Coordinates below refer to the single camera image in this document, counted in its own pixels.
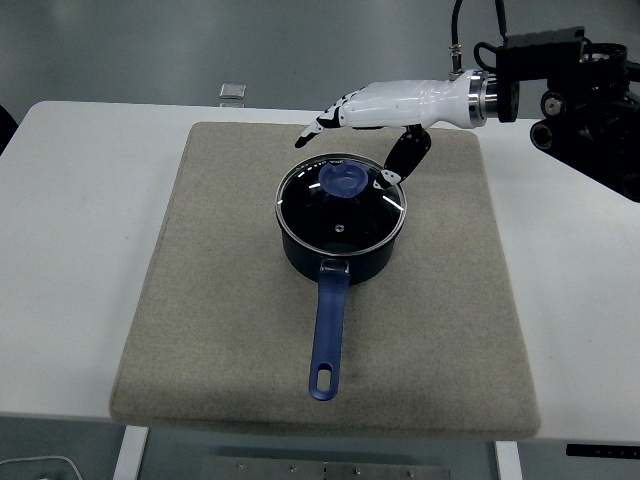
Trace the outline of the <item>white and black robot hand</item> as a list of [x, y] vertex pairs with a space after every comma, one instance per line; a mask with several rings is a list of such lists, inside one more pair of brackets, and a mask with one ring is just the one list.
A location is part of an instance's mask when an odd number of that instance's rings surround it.
[[437, 122], [472, 129], [484, 125], [479, 87], [466, 71], [454, 81], [375, 82], [336, 100], [296, 140], [297, 148], [327, 129], [400, 128], [405, 132], [385, 160], [373, 186], [384, 190], [404, 181], [431, 146], [426, 130]]

